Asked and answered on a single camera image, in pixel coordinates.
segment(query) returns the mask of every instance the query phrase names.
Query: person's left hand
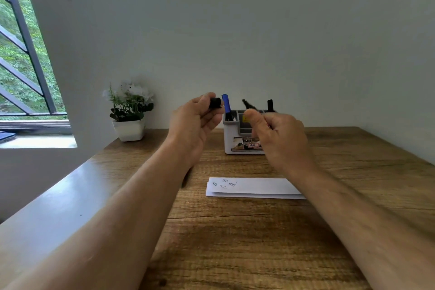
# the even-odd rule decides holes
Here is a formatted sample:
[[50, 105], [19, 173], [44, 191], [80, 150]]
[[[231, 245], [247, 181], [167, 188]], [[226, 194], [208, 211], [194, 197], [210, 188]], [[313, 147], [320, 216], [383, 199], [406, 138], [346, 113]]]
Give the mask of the person's left hand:
[[215, 93], [207, 93], [190, 100], [175, 110], [171, 117], [166, 140], [175, 144], [181, 153], [186, 154], [189, 167], [199, 161], [208, 134], [222, 120], [223, 106], [210, 110], [210, 98]]

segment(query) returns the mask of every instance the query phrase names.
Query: wood grain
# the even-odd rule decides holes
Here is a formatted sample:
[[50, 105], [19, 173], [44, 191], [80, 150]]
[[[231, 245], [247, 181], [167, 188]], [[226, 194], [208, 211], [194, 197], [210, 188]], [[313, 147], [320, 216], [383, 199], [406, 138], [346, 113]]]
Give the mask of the wood grain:
[[[0, 287], [61, 244], [165, 137], [119, 140], [0, 226]], [[435, 234], [435, 167], [359, 128], [308, 128], [319, 164]], [[205, 197], [211, 176], [281, 177], [262, 155], [226, 155], [221, 130], [180, 190], [141, 289], [370, 289], [309, 202]]]

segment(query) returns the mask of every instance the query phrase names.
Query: hand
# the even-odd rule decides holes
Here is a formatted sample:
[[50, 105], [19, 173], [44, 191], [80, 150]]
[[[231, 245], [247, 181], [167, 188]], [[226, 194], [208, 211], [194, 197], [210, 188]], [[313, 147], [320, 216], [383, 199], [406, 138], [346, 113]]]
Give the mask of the hand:
[[300, 172], [318, 167], [301, 121], [276, 112], [260, 114], [254, 109], [246, 110], [244, 115], [252, 126], [252, 137], [260, 139], [269, 163], [278, 172], [295, 178]]
[[194, 98], [172, 114], [166, 141], [175, 144], [185, 155], [189, 167], [199, 161], [208, 134], [220, 123], [225, 112], [223, 106], [209, 109], [210, 98], [214, 97], [216, 94], [211, 92]]

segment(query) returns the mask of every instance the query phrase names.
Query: forearm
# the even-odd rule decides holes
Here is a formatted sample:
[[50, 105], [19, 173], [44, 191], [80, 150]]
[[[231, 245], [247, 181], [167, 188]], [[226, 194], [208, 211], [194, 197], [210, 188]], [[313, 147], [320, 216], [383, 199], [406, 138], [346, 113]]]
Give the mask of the forearm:
[[435, 245], [390, 211], [319, 169], [289, 175], [340, 238], [374, 290], [429, 289]]
[[8, 289], [136, 289], [189, 165], [165, 142], [87, 224]]

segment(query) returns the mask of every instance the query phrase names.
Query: window sill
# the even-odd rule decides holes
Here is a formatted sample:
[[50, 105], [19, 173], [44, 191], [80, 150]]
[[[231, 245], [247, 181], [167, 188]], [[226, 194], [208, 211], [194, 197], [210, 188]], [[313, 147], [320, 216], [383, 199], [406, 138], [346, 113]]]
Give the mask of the window sill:
[[16, 148], [77, 148], [73, 135], [17, 135], [17, 138], [0, 143], [0, 149]]

